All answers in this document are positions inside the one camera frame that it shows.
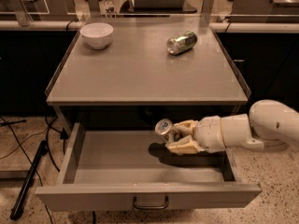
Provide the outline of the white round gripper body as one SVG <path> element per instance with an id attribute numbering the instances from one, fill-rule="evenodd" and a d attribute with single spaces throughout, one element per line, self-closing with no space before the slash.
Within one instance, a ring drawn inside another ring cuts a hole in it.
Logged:
<path id="1" fill-rule="evenodd" d="M 194 128 L 194 139 L 208 153 L 222 152 L 225 145 L 222 138 L 221 118 L 205 117 Z"/>

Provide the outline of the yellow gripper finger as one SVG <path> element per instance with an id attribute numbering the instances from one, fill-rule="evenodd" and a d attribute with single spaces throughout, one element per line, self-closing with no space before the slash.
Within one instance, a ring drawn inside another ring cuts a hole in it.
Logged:
<path id="1" fill-rule="evenodd" d="M 196 154 L 204 151 L 204 149 L 199 146 L 198 142 L 194 140 L 191 135 L 185 136 L 177 142 L 166 144 L 165 146 L 171 153 L 178 155 Z"/>
<path id="2" fill-rule="evenodd" d="M 188 135 L 193 136 L 194 129 L 197 126 L 197 124 L 198 124 L 197 120 L 189 119 L 179 123 L 175 123 L 174 126 L 182 136 L 188 136 Z"/>

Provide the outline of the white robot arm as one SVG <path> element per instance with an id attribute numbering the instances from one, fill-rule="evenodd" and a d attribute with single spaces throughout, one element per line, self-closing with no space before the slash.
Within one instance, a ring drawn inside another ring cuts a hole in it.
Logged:
<path id="1" fill-rule="evenodd" d="M 222 152 L 229 147 L 254 151 L 283 144 L 299 147 L 299 113 L 274 100 L 254 103 L 248 114 L 205 117 L 175 124 L 182 135 L 168 141 L 167 149 L 179 155 Z"/>

